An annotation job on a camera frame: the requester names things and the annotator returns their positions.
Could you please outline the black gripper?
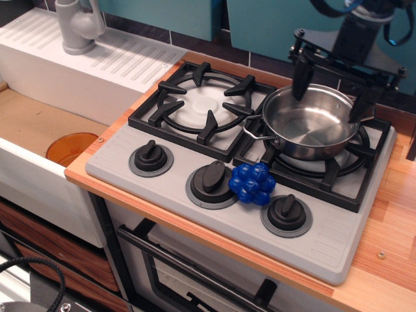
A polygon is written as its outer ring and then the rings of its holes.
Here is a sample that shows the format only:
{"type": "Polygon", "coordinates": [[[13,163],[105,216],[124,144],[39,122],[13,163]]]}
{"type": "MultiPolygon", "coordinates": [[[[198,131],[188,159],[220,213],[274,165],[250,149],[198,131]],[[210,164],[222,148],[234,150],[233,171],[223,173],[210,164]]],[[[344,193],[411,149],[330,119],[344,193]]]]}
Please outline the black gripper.
{"type": "Polygon", "coordinates": [[[366,89],[355,99],[348,122],[355,124],[375,117],[376,91],[396,91],[407,69],[387,56],[366,34],[344,31],[297,29],[289,52],[294,64],[292,95],[300,101],[315,71],[328,72],[366,89]]]}

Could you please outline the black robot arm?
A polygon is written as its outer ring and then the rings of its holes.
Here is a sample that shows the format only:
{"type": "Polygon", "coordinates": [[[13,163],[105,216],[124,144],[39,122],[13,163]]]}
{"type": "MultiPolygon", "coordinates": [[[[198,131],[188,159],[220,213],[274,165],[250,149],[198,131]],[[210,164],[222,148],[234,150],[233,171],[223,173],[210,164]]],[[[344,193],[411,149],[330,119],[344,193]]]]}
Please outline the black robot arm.
{"type": "Polygon", "coordinates": [[[326,1],[312,1],[313,7],[329,18],[342,18],[337,31],[323,32],[297,29],[289,52],[295,66],[292,95],[300,101],[306,94],[315,70],[338,75],[362,86],[349,114],[350,122],[375,115],[376,103],[397,91],[407,69],[387,56],[377,45],[379,33],[390,46],[401,46],[415,29],[413,1],[345,1],[342,9],[326,1]],[[401,39],[390,37],[396,10],[404,10],[409,30],[401,39]]]}

